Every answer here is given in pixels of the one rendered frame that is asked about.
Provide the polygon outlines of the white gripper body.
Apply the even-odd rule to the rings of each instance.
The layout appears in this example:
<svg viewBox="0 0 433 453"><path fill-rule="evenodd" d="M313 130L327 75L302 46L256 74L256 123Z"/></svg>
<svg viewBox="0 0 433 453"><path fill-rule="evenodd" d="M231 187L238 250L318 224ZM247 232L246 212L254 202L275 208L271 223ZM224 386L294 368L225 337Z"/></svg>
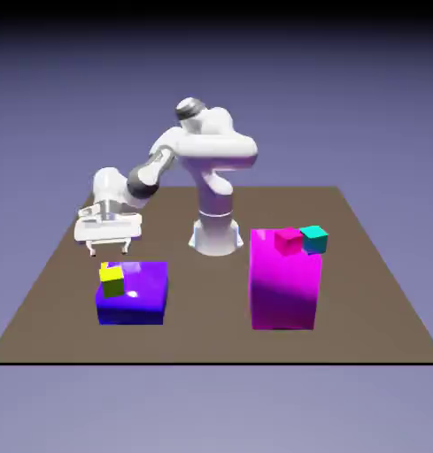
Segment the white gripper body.
<svg viewBox="0 0 433 453"><path fill-rule="evenodd" d="M113 219L102 220L100 215L78 218L74 239L88 244L127 243L142 234L142 216L138 213L116 214Z"/></svg>

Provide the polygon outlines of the small yellow cube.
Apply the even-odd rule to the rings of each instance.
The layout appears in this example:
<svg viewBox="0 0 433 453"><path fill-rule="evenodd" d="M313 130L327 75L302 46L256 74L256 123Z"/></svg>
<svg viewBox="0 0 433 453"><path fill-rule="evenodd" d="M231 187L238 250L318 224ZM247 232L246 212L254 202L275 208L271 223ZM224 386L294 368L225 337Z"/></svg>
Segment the small yellow cube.
<svg viewBox="0 0 433 453"><path fill-rule="evenodd" d="M99 269L99 279L104 298L125 295L125 277L121 264L103 262Z"/></svg>

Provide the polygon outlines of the small pink cube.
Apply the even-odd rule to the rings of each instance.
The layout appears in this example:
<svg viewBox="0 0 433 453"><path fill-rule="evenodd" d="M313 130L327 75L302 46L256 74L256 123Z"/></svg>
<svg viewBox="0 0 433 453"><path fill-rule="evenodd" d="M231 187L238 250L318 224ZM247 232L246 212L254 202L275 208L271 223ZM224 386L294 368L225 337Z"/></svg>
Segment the small pink cube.
<svg viewBox="0 0 433 453"><path fill-rule="evenodd" d="M297 254L303 248L303 235L296 228L282 228L274 231L274 246L283 256Z"/></svg>

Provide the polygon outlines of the small teal cube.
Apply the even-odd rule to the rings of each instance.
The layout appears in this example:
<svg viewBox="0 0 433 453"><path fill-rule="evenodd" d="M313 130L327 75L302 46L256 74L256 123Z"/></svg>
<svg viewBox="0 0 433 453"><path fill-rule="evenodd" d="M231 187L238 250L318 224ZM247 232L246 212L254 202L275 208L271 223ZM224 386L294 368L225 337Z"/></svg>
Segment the small teal cube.
<svg viewBox="0 0 433 453"><path fill-rule="evenodd" d="M299 229L303 235L303 250L308 255L323 254L327 250L329 234L320 226L305 226Z"/></svg>

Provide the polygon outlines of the large blue box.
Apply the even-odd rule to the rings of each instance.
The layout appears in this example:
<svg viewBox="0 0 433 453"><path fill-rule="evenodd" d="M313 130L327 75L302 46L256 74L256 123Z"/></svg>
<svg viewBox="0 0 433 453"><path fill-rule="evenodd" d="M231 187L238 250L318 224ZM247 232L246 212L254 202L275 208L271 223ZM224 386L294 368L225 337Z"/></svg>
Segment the large blue box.
<svg viewBox="0 0 433 453"><path fill-rule="evenodd" d="M96 292L100 325L162 325L168 295L167 262L110 262L121 264L125 295L104 298L101 283Z"/></svg>

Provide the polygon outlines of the large magenta box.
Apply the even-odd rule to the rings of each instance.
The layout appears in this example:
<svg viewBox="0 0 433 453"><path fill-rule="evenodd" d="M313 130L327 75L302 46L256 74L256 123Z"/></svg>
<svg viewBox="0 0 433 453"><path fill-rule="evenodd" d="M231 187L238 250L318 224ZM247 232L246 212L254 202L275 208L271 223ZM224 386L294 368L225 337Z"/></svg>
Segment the large magenta box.
<svg viewBox="0 0 433 453"><path fill-rule="evenodd" d="M283 256L274 231L251 230L249 303L255 330L312 330L321 281L321 254Z"/></svg>

